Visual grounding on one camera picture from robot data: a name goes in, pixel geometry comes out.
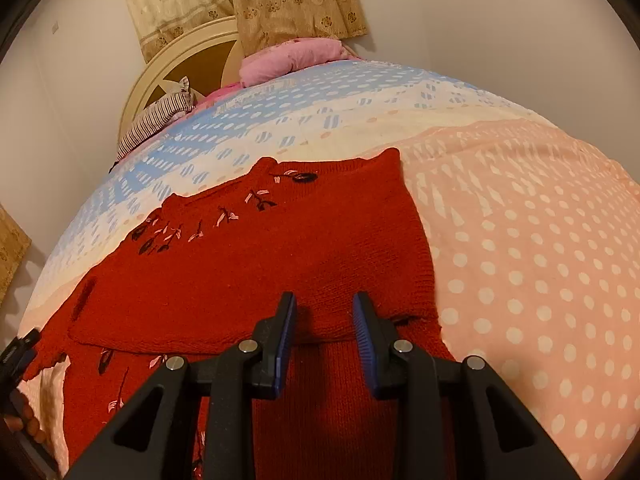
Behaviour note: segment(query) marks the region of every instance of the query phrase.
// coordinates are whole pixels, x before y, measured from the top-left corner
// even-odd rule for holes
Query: pink polka dot bedsheet
[[[340,78],[376,84],[344,95],[327,92],[229,139],[225,149],[250,153],[239,171],[233,157],[212,160],[221,153],[213,150],[189,161],[191,173],[186,164],[166,172],[162,184],[189,195],[247,171],[260,156],[339,160],[398,147],[434,259],[447,347],[458,360],[486,358],[581,478],[602,480],[640,424],[638,184],[593,146],[489,92],[375,62],[359,64],[364,75],[358,80],[349,62],[340,63],[329,66],[346,75],[334,71],[329,90]],[[399,82],[407,74],[411,79]],[[203,113],[238,115],[265,94],[290,91],[291,79],[240,92]],[[191,134],[195,125],[201,127],[184,121],[171,135]],[[116,168],[126,174],[162,142],[154,140]],[[207,176],[196,182],[198,165]],[[104,233],[100,245],[44,273],[21,333],[43,326],[84,273],[159,205],[151,191],[157,186],[145,189],[134,213],[114,206],[96,221],[92,228]],[[124,220],[108,229],[114,216]],[[63,471],[62,384],[69,365],[21,386],[52,434]]]

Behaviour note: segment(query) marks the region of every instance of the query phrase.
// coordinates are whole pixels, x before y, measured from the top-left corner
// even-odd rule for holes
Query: headboard
[[[184,76],[197,98],[240,81],[243,58],[234,16],[204,23],[179,36],[156,54],[133,85],[120,118],[118,140],[136,115]]]

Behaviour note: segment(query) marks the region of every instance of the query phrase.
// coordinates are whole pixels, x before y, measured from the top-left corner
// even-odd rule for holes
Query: knitted fabric
[[[70,358],[70,463],[166,355],[222,352],[272,316],[284,290],[298,299],[296,346],[284,396],[254,402],[259,480],[390,478],[396,408],[364,387],[354,293],[368,291],[402,336],[451,358],[395,149],[341,162],[262,158],[226,184],[171,195],[91,269],[47,323],[26,374]]]

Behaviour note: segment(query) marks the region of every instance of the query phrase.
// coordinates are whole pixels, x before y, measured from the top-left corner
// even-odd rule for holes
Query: black clamp
[[[393,323],[376,315],[366,292],[353,298],[353,322],[371,394],[399,401],[395,480],[579,479],[484,359],[433,358],[400,339]],[[450,410],[443,410],[445,404]],[[448,425],[443,411],[450,413]],[[445,426],[453,433],[452,449],[446,449]],[[454,461],[446,460],[450,452]]]
[[[252,399],[273,400],[286,380],[296,298],[283,293],[251,339],[189,363],[172,356],[136,391],[69,470],[66,480],[191,477],[200,399],[210,397],[203,480],[254,480]]]

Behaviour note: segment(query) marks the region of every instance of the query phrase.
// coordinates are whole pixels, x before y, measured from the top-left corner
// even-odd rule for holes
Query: bedsheet
[[[38,280],[20,333],[171,193],[261,157],[401,151],[434,258],[442,336],[485,357],[580,476],[602,479],[640,420],[640,193],[619,164],[534,112],[425,70],[339,61],[245,89],[123,160],[82,206]],[[23,383],[63,470],[64,372]],[[108,410],[107,406],[96,409]]]

